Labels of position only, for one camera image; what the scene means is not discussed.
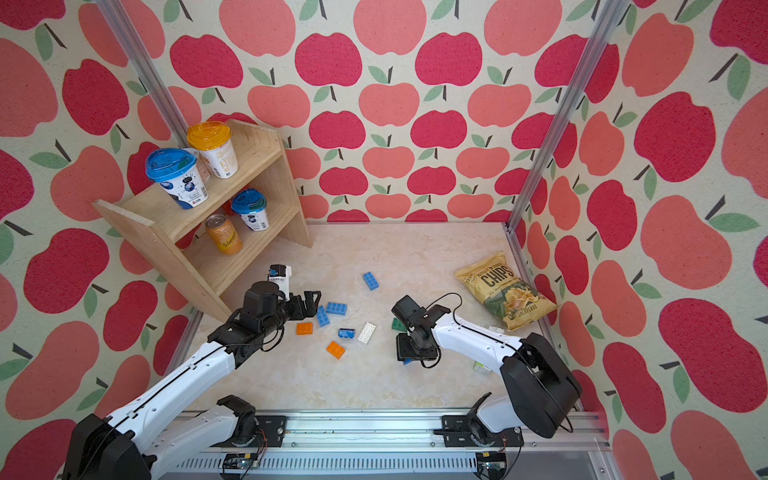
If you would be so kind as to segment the green lego brick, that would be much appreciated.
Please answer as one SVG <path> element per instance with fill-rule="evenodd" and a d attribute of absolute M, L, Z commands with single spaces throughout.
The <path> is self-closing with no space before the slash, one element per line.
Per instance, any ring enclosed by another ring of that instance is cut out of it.
<path fill-rule="evenodd" d="M 407 332 L 405 325 L 397 318 L 392 320 L 391 328 L 399 332 Z"/>

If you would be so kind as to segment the aluminium frame post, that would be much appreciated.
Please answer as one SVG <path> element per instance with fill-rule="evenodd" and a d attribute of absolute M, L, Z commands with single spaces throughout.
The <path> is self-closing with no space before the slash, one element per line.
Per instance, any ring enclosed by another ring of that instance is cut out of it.
<path fill-rule="evenodd" d="M 535 192 L 546 164 L 554 159 L 554 150 L 564 136 L 565 129 L 571 120 L 579 102 L 586 99 L 586 86 L 611 39 L 617 25 L 621 22 L 624 10 L 630 5 L 627 0 L 602 1 L 603 10 L 599 12 L 592 33 L 588 37 L 584 51 L 576 64 L 574 74 L 565 89 L 563 98 L 558 103 L 558 109 L 544 138 L 542 147 L 533 157 L 533 164 L 523 184 L 521 193 L 516 198 L 509 221 L 505 225 L 505 233 L 511 237 L 525 209 Z"/>
<path fill-rule="evenodd" d="M 130 19 L 121 1 L 97 0 L 96 5 L 115 35 L 138 78 L 143 82 L 153 99 L 159 114 L 168 126 L 180 148 L 188 147 L 187 127 L 182 112 L 167 85 L 162 80 L 141 35 Z"/>

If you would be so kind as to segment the green white juice carton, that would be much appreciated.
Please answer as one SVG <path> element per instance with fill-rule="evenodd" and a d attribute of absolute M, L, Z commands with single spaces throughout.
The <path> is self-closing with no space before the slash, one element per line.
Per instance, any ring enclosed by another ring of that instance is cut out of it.
<path fill-rule="evenodd" d="M 486 367 L 485 365 L 479 362 L 474 363 L 473 369 L 475 372 L 481 375 L 488 375 L 491 372 L 491 370 L 488 367 Z"/>

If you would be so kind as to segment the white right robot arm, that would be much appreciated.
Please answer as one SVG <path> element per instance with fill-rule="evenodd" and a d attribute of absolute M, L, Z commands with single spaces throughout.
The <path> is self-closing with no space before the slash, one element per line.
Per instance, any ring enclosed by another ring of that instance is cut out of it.
<path fill-rule="evenodd" d="M 449 418 L 435 431 L 447 443 L 467 440 L 480 447 L 500 441 L 522 444 L 516 431 L 526 428 L 543 438 L 562 428 L 572 431 L 568 414 L 579 401 L 582 387 L 549 341 L 540 334 L 524 338 L 496 333 L 436 302 L 418 305 L 402 297 L 392 314 L 405 330 L 396 337 L 397 359 L 432 368 L 447 351 L 460 353 L 499 375 L 506 394 L 493 399 L 486 393 L 469 411 Z"/>

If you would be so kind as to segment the yellow chips bag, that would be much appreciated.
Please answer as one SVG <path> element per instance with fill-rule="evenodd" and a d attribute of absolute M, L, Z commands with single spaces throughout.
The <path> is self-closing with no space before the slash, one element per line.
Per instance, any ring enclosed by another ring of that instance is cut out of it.
<path fill-rule="evenodd" d="M 538 321 L 557 308 L 513 271 L 501 251 L 457 270 L 454 276 L 508 330 Z"/>

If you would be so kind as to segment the right aluminium frame post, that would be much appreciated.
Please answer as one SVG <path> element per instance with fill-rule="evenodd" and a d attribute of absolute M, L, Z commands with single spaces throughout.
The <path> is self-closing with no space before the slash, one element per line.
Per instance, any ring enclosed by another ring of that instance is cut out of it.
<path fill-rule="evenodd" d="M 554 150 L 564 136 L 565 129 L 571 120 L 579 102 L 586 99 L 586 86 L 611 39 L 617 25 L 621 22 L 624 10 L 630 5 L 627 0 L 602 1 L 603 10 L 599 12 L 592 33 L 588 37 L 584 51 L 576 64 L 574 74 L 565 89 L 563 98 L 558 103 L 558 109 L 544 138 L 542 147 L 533 157 L 533 164 L 523 184 L 521 193 L 516 198 L 509 221 L 505 225 L 505 233 L 511 237 L 525 209 L 535 192 L 546 164 L 554 159 Z"/>

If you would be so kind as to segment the small orange lego brick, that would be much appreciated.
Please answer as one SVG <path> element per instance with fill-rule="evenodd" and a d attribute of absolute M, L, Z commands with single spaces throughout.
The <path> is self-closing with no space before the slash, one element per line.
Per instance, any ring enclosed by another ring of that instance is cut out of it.
<path fill-rule="evenodd" d="M 296 334 L 299 336 L 312 335 L 313 332 L 314 324 L 312 322 L 303 322 L 296 326 Z"/>

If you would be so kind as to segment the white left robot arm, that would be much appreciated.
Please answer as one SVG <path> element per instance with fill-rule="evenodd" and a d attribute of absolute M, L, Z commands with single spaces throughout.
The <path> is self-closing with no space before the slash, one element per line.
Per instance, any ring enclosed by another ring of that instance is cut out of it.
<path fill-rule="evenodd" d="M 262 351 L 271 333 L 282 336 L 289 321 L 314 317 L 321 294 L 284 294 L 259 281 L 242 308 L 167 377 L 101 418 L 88 415 L 74 428 L 63 469 L 65 479 L 159 479 L 213 446 L 254 446 L 263 454 L 280 444 L 280 426 L 259 419 L 247 401 L 228 395 L 180 426 L 172 421 L 219 380 Z"/>

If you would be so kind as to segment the small blue lid cup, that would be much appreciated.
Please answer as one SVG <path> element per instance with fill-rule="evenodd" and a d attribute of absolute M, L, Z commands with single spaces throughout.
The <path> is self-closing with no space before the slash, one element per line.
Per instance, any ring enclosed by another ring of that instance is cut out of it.
<path fill-rule="evenodd" d="M 247 188 L 235 195 L 231 208 L 251 231 L 261 232 L 270 227 L 267 200 L 256 189 Z"/>

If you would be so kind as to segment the orange drink can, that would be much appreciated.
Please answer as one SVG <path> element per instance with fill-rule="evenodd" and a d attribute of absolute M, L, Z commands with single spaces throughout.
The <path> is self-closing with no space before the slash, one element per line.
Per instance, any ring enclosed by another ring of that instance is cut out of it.
<path fill-rule="evenodd" d="M 214 214 L 205 221 L 206 232 L 220 253 L 235 255 L 243 247 L 240 236 L 232 221 L 224 214 Z"/>

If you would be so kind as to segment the blue lid yogurt cup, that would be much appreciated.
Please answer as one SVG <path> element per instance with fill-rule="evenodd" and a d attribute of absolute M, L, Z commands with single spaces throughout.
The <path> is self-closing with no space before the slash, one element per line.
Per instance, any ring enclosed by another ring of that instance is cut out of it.
<path fill-rule="evenodd" d="M 146 160 L 147 177 L 158 184 L 182 209 L 200 206 L 208 200 L 197 157 L 186 150 L 158 149 Z"/>

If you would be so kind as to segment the left aluminium frame post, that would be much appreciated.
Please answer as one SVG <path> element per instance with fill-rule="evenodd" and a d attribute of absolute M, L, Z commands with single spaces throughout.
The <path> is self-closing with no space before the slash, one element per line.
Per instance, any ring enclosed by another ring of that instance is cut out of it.
<path fill-rule="evenodd" d="M 115 35 L 138 78 L 143 82 L 153 99 L 159 114 L 168 126 L 180 148 L 188 147 L 187 127 L 182 112 L 167 85 L 162 80 L 141 35 L 130 19 L 121 1 L 97 0 L 96 5 Z"/>

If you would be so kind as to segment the light blue lego brick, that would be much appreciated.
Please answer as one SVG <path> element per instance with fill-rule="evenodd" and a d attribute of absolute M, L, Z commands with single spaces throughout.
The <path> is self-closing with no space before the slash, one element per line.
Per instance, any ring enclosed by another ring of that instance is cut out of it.
<path fill-rule="evenodd" d="M 323 306 L 319 306 L 316 314 L 318 326 L 323 328 L 330 325 L 330 319 Z"/>
<path fill-rule="evenodd" d="M 366 286 L 371 290 L 374 291 L 379 288 L 379 283 L 376 280 L 375 276 L 372 272 L 366 272 L 362 276 Z"/>
<path fill-rule="evenodd" d="M 348 306 L 343 303 L 328 302 L 325 306 L 325 311 L 329 315 L 345 316 L 348 311 Z"/>

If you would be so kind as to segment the white lego brick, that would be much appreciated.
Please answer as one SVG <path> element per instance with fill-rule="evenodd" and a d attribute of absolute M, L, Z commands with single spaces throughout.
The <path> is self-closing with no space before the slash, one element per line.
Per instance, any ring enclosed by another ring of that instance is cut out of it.
<path fill-rule="evenodd" d="M 373 334 L 375 333 L 376 328 L 377 326 L 375 324 L 366 322 L 362 327 L 362 329 L 360 330 L 357 340 L 364 344 L 368 344 Z"/>

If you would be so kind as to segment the dark blue lego brick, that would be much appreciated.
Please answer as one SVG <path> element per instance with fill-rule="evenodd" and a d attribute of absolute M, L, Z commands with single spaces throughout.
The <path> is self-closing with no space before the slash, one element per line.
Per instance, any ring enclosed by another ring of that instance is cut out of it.
<path fill-rule="evenodd" d="M 355 330 L 349 328 L 339 328 L 338 337 L 342 339 L 353 339 L 355 337 Z"/>

